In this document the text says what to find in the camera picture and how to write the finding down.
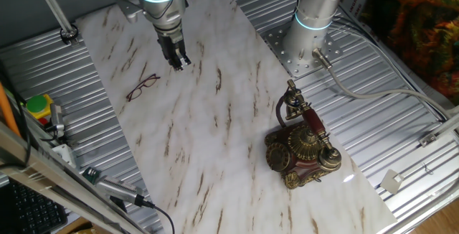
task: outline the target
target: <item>keyboard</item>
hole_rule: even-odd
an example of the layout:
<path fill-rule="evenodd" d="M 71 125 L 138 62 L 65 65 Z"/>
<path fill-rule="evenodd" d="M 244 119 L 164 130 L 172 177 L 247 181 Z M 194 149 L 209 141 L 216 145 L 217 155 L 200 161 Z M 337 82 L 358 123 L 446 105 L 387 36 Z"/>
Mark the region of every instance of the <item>keyboard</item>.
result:
<path fill-rule="evenodd" d="M 10 179 L 0 188 L 1 234 L 43 234 L 67 223 L 63 206 Z"/>

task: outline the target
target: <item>metal grating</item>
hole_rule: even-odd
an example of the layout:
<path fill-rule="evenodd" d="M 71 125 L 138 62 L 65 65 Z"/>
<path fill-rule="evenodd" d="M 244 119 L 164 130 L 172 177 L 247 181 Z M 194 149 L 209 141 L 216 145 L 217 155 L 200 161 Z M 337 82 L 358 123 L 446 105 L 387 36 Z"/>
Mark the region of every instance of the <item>metal grating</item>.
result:
<path fill-rule="evenodd" d="M 47 93 L 62 106 L 66 137 L 80 173 L 95 167 L 148 194 L 83 40 L 75 47 L 64 45 L 55 30 L 0 50 L 0 59 L 26 100 Z M 7 181 L 0 177 L 0 184 Z M 131 204 L 126 208 L 140 226 L 162 230 L 156 211 Z"/>
<path fill-rule="evenodd" d="M 291 21 L 296 0 L 237 0 L 237 3 L 264 37 L 266 31 Z M 342 58 L 332 61 L 334 70 L 350 90 L 371 93 L 415 85 L 407 74 L 382 58 L 364 40 L 332 29 L 329 33 L 343 51 Z M 399 94 L 355 100 L 343 95 L 321 68 L 310 70 L 295 83 L 398 221 L 414 215 L 459 180 L 456 136 L 451 135 L 429 149 L 419 144 L 440 122 L 431 108 L 418 99 Z M 396 195 L 379 187 L 388 169 L 404 176 Z M 439 202 L 429 213 L 457 197 L 459 192 Z M 399 233 L 409 231 L 423 219 L 412 219 Z"/>
<path fill-rule="evenodd" d="M 261 34 L 288 23 L 295 7 L 295 0 L 237 3 Z M 404 79 L 409 78 L 398 73 L 391 62 L 382 59 L 366 42 L 342 32 L 332 35 L 344 51 L 344 57 L 333 61 L 333 66 L 348 88 L 362 93 L 409 88 L 410 83 Z M 82 170 L 97 167 L 103 174 L 127 180 L 146 191 L 84 42 L 80 44 L 64 46 L 59 32 L 54 31 L 0 50 L 0 58 L 6 61 L 25 98 L 49 93 L 63 105 L 68 135 L 75 142 L 74 152 Z M 322 69 L 297 79 L 296 84 L 398 220 L 417 212 L 457 181 L 459 147 L 454 136 L 442 140 L 435 149 L 422 149 L 417 142 L 440 125 L 418 99 L 390 95 L 376 100 L 354 100 L 342 95 Z M 434 174 L 429 174 L 425 166 Z M 396 195 L 379 187 L 389 168 L 405 177 Z M 143 227 L 162 229 L 156 213 L 131 205 L 128 211 Z"/>

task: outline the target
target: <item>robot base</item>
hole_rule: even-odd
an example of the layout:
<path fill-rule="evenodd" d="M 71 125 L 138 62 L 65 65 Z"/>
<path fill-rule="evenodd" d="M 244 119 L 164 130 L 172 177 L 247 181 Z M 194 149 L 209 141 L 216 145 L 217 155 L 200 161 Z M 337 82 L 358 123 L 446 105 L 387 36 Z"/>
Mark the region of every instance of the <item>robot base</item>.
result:
<path fill-rule="evenodd" d="M 298 54 L 289 54 L 284 50 L 283 40 L 290 26 L 291 22 L 288 22 L 287 24 L 266 31 L 263 35 L 266 44 L 274 52 L 274 55 L 279 59 L 288 74 L 293 78 L 299 78 L 320 69 L 322 64 L 318 60 L 306 60 L 305 58 L 300 60 Z M 332 39 L 330 33 L 325 36 L 324 48 L 325 50 L 322 50 L 322 53 L 332 63 L 341 58 L 343 54 L 341 48 Z"/>

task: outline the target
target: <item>marble surface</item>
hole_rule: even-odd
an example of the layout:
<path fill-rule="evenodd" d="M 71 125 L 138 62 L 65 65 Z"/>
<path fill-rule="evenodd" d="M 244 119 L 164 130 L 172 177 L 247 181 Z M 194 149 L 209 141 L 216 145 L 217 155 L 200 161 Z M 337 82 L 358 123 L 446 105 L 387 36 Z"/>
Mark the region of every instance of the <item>marble surface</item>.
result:
<path fill-rule="evenodd" d="M 342 167 L 287 190 L 265 161 L 288 75 L 233 0 L 188 0 L 174 72 L 143 17 L 116 6 L 77 24 L 153 203 L 177 233 L 376 233 L 395 219 L 348 154 Z M 161 77 L 131 101 L 149 75 Z M 161 216 L 166 232 L 169 222 Z"/>

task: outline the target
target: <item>gray cable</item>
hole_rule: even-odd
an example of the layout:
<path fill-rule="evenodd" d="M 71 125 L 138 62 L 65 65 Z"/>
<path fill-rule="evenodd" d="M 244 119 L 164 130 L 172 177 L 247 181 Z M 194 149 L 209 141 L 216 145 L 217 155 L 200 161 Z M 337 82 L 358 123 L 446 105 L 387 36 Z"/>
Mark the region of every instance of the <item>gray cable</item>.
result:
<path fill-rule="evenodd" d="M 442 107 L 440 104 L 436 103 L 433 99 L 427 97 L 426 95 L 423 95 L 421 93 L 418 93 L 417 91 L 413 90 L 405 90 L 405 89 L 394 89 L 394 90 L 386 90 L 378 93 L 370 93 L 370 94 L 358 94 L 358 93 L 353 93 L 352 91 L 348 90 L 344 85 L 341 83 L 341 81 L 338 79 L 336 76 L 335 72 L 333 71 L 332 68 L 328 69 L 328 72 L 330 73 L 331 77 L 335 80 L 337 86 L 340 87 L 347 95 L 350 95 L 351 97 L 354 98 L 361 98 L 361 99 L 368 99 L 368 98 L 378 98 L 383 95 L 388 95 L 388 94 L 395 94 L 395 93 L 404 93 L 408 95 L 413 95 L 415 97 L 421 98 L 428 102 L 430 105 L 432 105 L 435 109 L 437 109 L 439 112 L 441 112 L 446 119 L 451 119 L 450 114 Z"/>

